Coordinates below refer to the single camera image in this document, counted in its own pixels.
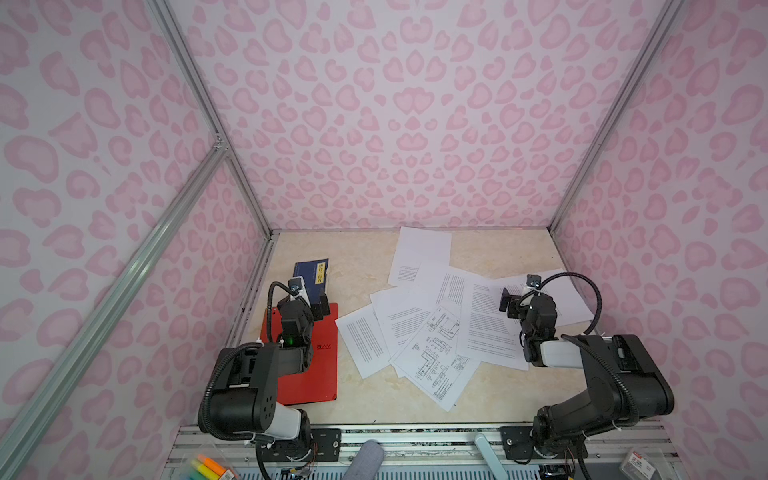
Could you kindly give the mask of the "text paper sheet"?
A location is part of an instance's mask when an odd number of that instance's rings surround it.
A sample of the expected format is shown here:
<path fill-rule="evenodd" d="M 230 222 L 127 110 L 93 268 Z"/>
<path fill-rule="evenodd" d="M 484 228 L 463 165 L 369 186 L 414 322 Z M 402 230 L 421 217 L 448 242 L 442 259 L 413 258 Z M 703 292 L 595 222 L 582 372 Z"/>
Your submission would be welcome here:
<path fill-rule="evenodd" d="M 435 299 L 409 287 L 381 290 L 370 295 L 389 354 L 394 357 L 435 308 Z"/>

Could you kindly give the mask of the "technical drawing paper sheet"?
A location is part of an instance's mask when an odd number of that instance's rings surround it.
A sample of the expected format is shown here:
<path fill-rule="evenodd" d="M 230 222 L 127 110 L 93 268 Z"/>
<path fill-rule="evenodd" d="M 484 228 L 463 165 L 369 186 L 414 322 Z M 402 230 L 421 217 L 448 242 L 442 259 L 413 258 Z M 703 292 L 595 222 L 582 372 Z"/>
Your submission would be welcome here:
<path fill-rule="evenodd" d="M 455 406 L 481 364 L 458 353 L 459 329 L 459 317 L 438 307 L 392 361 L 446 412 Z"/>

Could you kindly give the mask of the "large text sheet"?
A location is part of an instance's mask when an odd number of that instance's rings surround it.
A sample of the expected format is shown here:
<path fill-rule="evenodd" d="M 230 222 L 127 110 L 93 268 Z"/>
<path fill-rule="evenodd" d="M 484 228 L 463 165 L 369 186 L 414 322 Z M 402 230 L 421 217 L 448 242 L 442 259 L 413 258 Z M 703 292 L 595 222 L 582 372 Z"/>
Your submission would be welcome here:
<path fill-rule="evenodd" d="M 499 310 L 501 288 L 471 282 L 464 291 L 457 350 L 462 356 L 492 365 L 527 371 L 518 335 L 520 327 Z"/>

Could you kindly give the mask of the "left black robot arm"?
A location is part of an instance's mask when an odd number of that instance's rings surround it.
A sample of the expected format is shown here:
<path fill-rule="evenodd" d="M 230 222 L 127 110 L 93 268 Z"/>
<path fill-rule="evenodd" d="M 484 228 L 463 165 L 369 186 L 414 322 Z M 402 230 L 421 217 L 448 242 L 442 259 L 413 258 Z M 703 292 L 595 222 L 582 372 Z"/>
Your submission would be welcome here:
<path fill-rule="evenodd" d="M 328 434 L 312 430 L 300 404 L 331 401 L 338 393 L 338 306 L 325 294 L 306 307 L 284 299 L 276 343 L 223 349 L 204 391 L 198 427 L 219 440 L 243 441 L 267 461 L 328 459 Z"/>

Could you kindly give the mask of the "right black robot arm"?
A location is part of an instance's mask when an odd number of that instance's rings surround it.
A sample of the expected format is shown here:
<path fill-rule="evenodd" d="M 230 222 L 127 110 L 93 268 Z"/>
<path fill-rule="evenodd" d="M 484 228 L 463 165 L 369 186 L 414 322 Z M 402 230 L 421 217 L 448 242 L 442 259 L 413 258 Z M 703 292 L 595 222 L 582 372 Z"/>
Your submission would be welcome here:
<path fill-rule="evenodd" d="M 541 407 L 530 432 L 507 441 L 508 459 L 582 456 L 592 436 L 673 411 L 672 388 L 638 336 L 558 335 L 556 303 L 536 290 L 514 295 L 503 289 L 499 310 L 519 322 L 530 365 L 579 369 L 586 383 L 581 393 Z"/>

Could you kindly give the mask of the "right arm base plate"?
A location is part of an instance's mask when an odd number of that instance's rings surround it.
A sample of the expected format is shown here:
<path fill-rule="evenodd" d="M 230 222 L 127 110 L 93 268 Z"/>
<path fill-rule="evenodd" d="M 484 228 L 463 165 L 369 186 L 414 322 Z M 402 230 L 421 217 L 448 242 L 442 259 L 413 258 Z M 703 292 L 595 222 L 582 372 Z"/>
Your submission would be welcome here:
<path fill-rule="evenodd" d="M 584 445 L 584 438 L 566 438 L 564 440 L 546 440 L 536 444 L 530 424 L 508 425 L 499 429 L 504 455 L 507 460 L 531 463 L 544 460 L 566 460 L 578 457 L 581 452 L 587 459 L 589 453 Z"/>

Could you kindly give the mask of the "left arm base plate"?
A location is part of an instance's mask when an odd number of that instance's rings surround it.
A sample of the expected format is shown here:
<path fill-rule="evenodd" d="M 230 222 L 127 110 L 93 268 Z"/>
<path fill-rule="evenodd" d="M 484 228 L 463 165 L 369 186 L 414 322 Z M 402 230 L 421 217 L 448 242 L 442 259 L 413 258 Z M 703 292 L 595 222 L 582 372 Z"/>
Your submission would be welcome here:
<path fill-rule="evenodd" d="M 336 428 L 316 428 L 299 433 L 293 440 L 278 440 L 269 447 L 257 446 L 265 462 L 307 463 L 336 462 L 340 456 L 342 431 Z"/>

